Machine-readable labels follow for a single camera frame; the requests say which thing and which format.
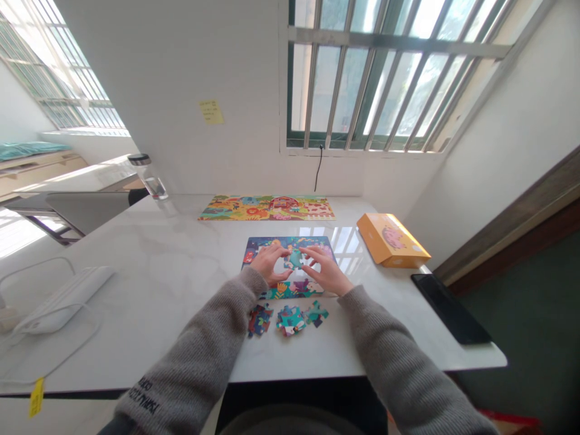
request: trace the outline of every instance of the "hand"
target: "hand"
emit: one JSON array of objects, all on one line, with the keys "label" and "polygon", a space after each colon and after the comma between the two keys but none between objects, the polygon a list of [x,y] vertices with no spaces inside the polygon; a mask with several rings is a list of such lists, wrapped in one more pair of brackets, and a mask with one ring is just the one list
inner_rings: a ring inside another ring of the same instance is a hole
[{"label": "hand", "polygon": [[290,250],[282,248],[282,246],[277,243],[273,243],[266,248],[262,248],[258,252],[258,255],[254,261],[252,261],[250,267],[260,272],[260,275],[262,275],[268,283],[268,287],[271,288],[280,281],[287,280],[292,273],[292,269],[287,270],[283,274],[274,273],[274,265],[276,264],[276,261],[280,257],[286,257],[288,255],[290,255]]},{"label": "hand", "polygon": [[[306,260],[312,259],[310,266],[302,266],[302,270],[314,279],[325,291],[338,296],[344,296],[354,287],[349,279],[343,274],[338,265],[319,246],[300,248],[300,252],[306,254]],[[320,272],[312,269],[316,263],[320,264]]]}]

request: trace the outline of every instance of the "yellow sticky note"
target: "yellow sticky note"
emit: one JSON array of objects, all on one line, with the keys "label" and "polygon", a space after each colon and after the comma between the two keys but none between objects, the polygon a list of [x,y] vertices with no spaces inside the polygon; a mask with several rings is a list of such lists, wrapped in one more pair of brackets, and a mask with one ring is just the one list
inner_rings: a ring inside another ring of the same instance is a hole
[{"label": "yellow sticky note", "polygon": [[206,124],[212,125],[224,123],[224,116],[222,115],[222,111],[219,109],[219,104],[216,100],[200,101],[199,107],[201,108],[201,113],[204,115]]},{"label": "yellow sticky note", "polygon": [[44,397],[44,378],[38,379],[34,385],[34,390],[30,393],[30,411],[28,418],[37,415],[42,409],[42,398]]}]

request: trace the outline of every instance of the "colorful puzzle mat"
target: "colorful puzzle mat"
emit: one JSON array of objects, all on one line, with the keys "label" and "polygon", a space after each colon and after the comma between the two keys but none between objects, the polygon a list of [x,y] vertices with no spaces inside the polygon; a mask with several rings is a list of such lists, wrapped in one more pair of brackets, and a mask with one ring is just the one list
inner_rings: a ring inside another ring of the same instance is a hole
[{"label": "colorful puzzle mat", "polygon": [[216,195],[200,221],[334,221],[324,196]]},{"label": "colorful puzzle mat", "polygon": [[275,288],[260,293],[258,299],[294,299],[308,297],[334,297],[333,293],[325,292],[324,289],[313,281],[306,273],[301,270],[302,265],[307,263],[303,259],[302,253],[298,248],[310,246],[319,246],[330,258],[337,261],[330,247],[330,241],[326,236],[312,237],[250,237],[246,246],[246,252],[243,256],[242,269],[251,264],[256,258],[260,249],[277,243],[292,251],[288,257],[280,259],[274,267],[274,272],[283,273],[287,269],[292,269],[292,274],[288,281],[280,282]]}]

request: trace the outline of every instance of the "gray sweater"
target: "gray sweater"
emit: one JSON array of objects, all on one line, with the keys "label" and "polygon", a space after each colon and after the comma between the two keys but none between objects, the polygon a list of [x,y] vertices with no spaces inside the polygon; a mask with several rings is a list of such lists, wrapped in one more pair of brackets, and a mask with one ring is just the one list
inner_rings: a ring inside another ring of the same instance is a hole
[{"label": "gray sweater", "polygon": [[[248,313],[266,281],[245,268],[189,321],[177,342],[119,401],[100,434],[196,434],[224,393],[247,335]],[[402,434],[497,434],[417,347],[405,326],[363,286],[338,299],[370,383]],[[280,417],[272,420],[278,431]],[[255,430],[267,433],[257,422]],[[284,432],[320,433],[320,422],[288,418]],[[327,433],[337,433],[328,428]]]}]

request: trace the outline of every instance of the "bottle cap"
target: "bottle cap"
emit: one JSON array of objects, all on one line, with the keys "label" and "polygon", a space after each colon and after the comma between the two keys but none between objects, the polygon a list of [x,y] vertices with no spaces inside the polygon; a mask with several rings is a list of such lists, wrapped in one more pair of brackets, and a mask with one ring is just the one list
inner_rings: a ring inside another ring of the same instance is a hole
[{"label": "bottle cap", "polygon": [[145,166],[151,164],[149,154],[131,154],[127,159],[133,166]]}]

